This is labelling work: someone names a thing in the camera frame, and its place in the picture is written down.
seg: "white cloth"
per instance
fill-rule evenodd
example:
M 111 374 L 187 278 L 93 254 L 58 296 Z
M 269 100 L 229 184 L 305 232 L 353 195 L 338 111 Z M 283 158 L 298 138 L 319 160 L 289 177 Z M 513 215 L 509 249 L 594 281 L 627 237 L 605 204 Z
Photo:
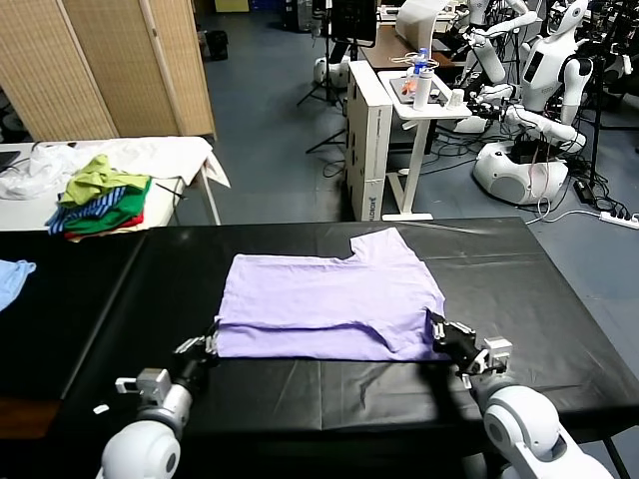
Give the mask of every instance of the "white cloth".
M 32 200 L 51 191 L 63 191 L 84 165 L 74 149 L 66 145 L 36 146 L 29 160 L 19 160 L 0 175 L 0 198 Z
M 0 198 L 32 200 L 48 192 L 62 192 L 71 177 L 97 155 L 112 168 L 157 179 L 181 178 L 189 185 L 202 164 L 207 176 L 229 187 L 224 170 L 209 143 L 199 137 L 122 138 L 67 145 L 38 145 L 29 161 L 16 162 L 0 175 Z
M 187 185 L 212 149 L 199 137 L 121 138 L 75 148 L 87 163 L 103 154 L 116 170 L 153 178 L 179 177 Z

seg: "striped shirt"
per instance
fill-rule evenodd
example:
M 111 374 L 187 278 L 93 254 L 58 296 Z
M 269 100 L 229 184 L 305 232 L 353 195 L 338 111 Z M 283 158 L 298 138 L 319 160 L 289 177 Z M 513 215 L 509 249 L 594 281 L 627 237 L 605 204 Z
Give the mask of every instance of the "striped shirt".
M 81 207 L 66 208 L 58 205 L 58 210 L 53 217 L 46 222 L 49 227 L 49 235 L 57 235 L 64 231 L 66 222 L 78 218 L 103 217 L 124 196 L 127 187 L 116 187 L 107 194 L 89 201 Z

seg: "gray floor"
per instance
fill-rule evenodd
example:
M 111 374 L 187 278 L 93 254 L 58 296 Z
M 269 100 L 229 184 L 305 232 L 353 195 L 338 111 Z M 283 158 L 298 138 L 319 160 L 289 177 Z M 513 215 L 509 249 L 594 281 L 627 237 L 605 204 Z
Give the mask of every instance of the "gray floor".
M 342 128 L 340 111 L 317 100 L 296 108 L 297 100 L 311 87 L 313 63 L 323 54 L 323 43 L 318 41 L 314 46 L 308 34 L 279 29 L 277 16 L 268 14 L 220 15 L 202 19 L 201 23 L 208 29 L 225 30 L 230 43 L 228 61 L 206 66 L 219 133 L 215 153 L 232 184 L 231 190 L 213 185 L 223 223 L 348 220 L 339 175 L 332 179 L 322 175 L 328 162 L 342 158 L 340 149 L 304 153 Z M 607 116 L 607 122 L 636 124 L 639 108 L 631 103 Z M 639 145 L 639 135 L 604 133 L 598 169 L 609 179 L 612 196 L 631 212 L 639 212 L 639 155 L 635 154 L 635 145 Z M 468 158 L 442 158 L 424 170 Z M 393 155 L 389 164 L 405 166 L 407 159 L 407 155 Z M 470 178 L 471 168 L 469 164 L 422 176 L 414 210 L 432 213 L 436 218 L 534 218 L 482 193 Z M 188 199 L 178 207 L 174 224 L 205 225 L 197 191 L 188 193 Z M 383 210 L 392 213 L 396 208 L 386 196 Z M 570 189 L 556 215 L 582 209 Z M 538 223 L 531 230 L 639 376 L 639 233 L 578 215 L 555 224 Z M 615 442 L 631 475 L 639 477 L 639 428 L 619 434 Z M 601 443 L 585 447 L 612 469 Z

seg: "red clothing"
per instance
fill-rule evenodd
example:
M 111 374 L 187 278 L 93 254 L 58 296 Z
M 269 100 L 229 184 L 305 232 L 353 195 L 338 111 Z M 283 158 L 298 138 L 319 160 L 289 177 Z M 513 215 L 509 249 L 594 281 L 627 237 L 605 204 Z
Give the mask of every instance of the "red clothing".
M 121 225 L 118 225 L 117 228 L 113 228 L 112 230 L 109 230 L 111 232 L 114 232 L 115 230 L 118 230 L 120 228 L 130 228 L 130 227 L 134 227 L 136 225 L 139 225 L 141 222 L 144 221 L 144 212 L 141 212 L 139 215 L 137 215 L 136 217 L 132 217 L 130 220 L 128 220 L 127 222 L 122 223 Z M 84 237 L 91 237 L 93 235 L 76 235 L 75 233 L 64 233 L 64 238 L 66 240 L 71 240 L 73 238 L 84 238 Z

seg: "pile of clothes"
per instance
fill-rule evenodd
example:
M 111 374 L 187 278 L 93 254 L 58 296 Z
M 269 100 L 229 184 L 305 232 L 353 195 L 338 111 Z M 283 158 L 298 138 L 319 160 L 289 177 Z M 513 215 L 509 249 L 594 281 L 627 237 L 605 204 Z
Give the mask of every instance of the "pile of clothes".
M 79 170 L 59 197 L 58 210 L 47 221 L 49 235 L 68 240 L 130 229 L 144 220 L 144 201 L 151 178 L 113 170 L 98 155 Z

